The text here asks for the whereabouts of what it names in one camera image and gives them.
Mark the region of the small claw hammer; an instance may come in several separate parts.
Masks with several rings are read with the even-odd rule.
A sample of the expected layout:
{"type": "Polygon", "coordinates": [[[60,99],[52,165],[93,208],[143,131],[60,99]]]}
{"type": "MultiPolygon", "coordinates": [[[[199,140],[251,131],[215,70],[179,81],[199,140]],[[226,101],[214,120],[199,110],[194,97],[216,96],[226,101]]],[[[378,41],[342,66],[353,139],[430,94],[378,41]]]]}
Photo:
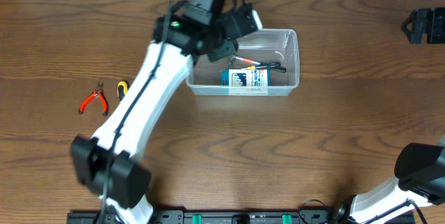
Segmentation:
{"type": "MultiPolygon", "coordinates": [[[[238,61],[238,62],[244,63],[244,64],[248,65],[248,67],[251,66],[251,65],[259,65],[260,63],[264,63],[264,62],[253,60],[251,58],[246,58],[246,57],[237,56],[237,55],[233,55],[233,56],[229,57],[229,64],[230,65],[232,65],[234,61],[238,61]]],[[[284,71],[281,72],[281,73],[286,73],[287,69],[285,67],[283,67],[283,68],[284,68],[284,71]]]]}

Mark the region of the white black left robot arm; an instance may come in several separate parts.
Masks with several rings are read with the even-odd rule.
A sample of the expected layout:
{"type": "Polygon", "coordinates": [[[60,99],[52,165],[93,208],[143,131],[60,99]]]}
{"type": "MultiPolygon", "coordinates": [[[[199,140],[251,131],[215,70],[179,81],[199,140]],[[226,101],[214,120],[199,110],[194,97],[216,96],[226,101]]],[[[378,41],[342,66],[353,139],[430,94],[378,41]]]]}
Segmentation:
{"type": "Polygon", "coordinates": [[[246,0],[168,0],[154,25],[143,64],[118,107],[90,138],[77,136],[70,154],[78,181],[98,195],[94,223],[113,209],[120,223],[148,223],[151,173],[140,164],[152,130],[168,101],[200,56],[217,61],[238,48],[238,39],[262,28],[246,0]]]}

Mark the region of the white screwdriver set box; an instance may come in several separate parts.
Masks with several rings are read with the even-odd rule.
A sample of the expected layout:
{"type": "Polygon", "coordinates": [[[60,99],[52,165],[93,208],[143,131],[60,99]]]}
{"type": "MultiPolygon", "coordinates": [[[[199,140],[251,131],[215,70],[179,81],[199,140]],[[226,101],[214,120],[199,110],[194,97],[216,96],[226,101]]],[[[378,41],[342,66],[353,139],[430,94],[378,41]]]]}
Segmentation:
{"type": "Polygon", "coordinates": [[[264,87],[270,85],[268,70],[227,69],[220,75],[222,86],[264,87]]]}

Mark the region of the clear plastic container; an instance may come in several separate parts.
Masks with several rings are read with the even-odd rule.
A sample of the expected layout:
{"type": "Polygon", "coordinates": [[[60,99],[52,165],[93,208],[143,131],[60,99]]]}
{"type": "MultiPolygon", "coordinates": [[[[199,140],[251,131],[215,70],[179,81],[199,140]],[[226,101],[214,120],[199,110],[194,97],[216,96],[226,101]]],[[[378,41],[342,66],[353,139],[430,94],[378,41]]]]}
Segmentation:
{"type": "Polygon", "coordinates": [[[263,29],[238,40],[238,51],[216,62],[201,57],[186,78],[195,95],[287,96],[300,83],[297,33],[263,29]]]}

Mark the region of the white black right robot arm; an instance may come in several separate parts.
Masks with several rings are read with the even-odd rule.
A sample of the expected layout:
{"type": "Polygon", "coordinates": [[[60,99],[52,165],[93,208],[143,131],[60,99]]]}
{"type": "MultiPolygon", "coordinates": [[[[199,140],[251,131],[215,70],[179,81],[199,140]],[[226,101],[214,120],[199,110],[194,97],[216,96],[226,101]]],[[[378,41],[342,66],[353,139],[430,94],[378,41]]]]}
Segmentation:
{"type": "MultiPolygon", "coordinates": [[[[410,44],[444,43],[444,8],[413,10],[402,23],[410,44]]],[[[444,203],[444,138],[438,144],[410,143],[399,154],[394,174],[366,193],[340,204],[331,223],[398,222],[398,217],[415,210],[426,222],[420,208],[444,203]]]]}

